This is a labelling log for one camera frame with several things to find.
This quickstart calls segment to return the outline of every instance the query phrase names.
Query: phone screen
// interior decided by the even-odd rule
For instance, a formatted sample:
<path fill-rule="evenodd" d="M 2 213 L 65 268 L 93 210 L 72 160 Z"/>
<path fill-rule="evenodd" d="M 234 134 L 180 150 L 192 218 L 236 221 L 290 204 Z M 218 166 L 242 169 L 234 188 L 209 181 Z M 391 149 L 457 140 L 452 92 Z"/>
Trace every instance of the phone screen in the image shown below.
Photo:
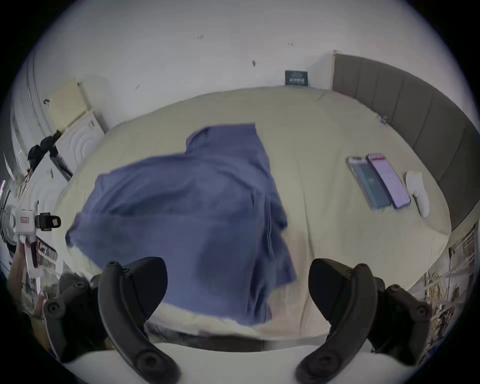
<path fill-rule="evenodd" d="M 387 158 L 383 154 L 370 154 L 367 159 L 378 172 L 395 209 L 409 205 L 410 196 Z"/>

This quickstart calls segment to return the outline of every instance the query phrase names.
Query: smartphone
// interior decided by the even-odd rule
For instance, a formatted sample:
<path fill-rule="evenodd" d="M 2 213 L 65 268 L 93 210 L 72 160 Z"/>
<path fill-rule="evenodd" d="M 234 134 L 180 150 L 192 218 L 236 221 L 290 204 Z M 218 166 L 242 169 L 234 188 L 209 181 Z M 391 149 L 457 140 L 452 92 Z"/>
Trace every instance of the smartphone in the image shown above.
<path fill-rule="evenodd" d="M 380 177 L 367 159 L 350 156 L 347 158 L 347 163 L 372 209 L 383 209 L 392 205 Z"/>
<path fill-rule="evenodd" d="M 374 153 L 368 155 L 367 159 L 380 176 L 394 208 L 400 209 L 409 205 L 411 202 L 410 195 L 385 155 Z"/>

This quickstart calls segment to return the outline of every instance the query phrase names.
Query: bed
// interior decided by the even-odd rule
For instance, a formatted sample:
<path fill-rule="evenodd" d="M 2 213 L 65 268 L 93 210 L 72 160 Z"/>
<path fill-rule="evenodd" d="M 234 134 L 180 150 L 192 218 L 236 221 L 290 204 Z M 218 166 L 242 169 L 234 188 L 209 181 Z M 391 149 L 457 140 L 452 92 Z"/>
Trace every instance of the bed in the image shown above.
<path fill-rule="evenodd" d="M 75 272 L 100 272 L 65 234 L 101 173 L 148 156 L 184 152 L 185 140 L 205 126 L 254 122 L 269 156 L 271 173 L 288 216 L 284 240 L 296 283 L 275 290 L 272 321 L 244 327 L 227 319 L 196 315 L 161 303 L 151 321 L 178 331 L 238 334 L 265 340 L 325 334 L 328 322 L 313 304 L 307 277 L 314 258 L 355 266 L 367 263 L 385 284 L 410 288 L 444 250 L 451 233 L 447 201 L 412 147 L 379 115 L 338 92 L 307 87 L 243 89 L 179 102 L 109 131 L 62 192 L 55 247 Z M 370 209 L 349 169 L 348 156 L 382 152 L 399 175 L 422 173 L 430 214 L 414 202 L 399 211 Z M 138 255 L 139 258 L 149 255 Z"/>

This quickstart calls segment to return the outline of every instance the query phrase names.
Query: upholstered headboard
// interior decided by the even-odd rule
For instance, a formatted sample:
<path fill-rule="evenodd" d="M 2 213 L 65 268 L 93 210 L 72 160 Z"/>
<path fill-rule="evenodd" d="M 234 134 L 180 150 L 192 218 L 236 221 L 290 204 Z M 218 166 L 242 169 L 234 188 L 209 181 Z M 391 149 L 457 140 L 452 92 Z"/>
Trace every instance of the upholstered headboard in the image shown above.
<path fill-rule="evenodd" d="M 456 228 L 480 199 L 480 134 L 460 108 L 418 77 L 343 54 L 333 90 L 386 117 L 437 180 Z"/>

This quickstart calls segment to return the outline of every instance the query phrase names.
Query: blue blanket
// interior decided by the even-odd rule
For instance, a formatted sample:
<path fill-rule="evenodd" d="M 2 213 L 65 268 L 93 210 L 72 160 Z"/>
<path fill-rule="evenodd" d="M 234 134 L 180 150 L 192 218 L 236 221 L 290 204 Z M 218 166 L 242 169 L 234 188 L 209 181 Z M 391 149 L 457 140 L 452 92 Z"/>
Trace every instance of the blue blanket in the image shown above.
<path fill-rule="evenodd" d="M 66 241 L 102 268 L 162 257 L 165 302 L 254 325 L 271 319 L 270 293 L 296 280 L 286 227 L 268 157 L 245 124 L 204 128 L 185 154 L 98 176 Z"/>

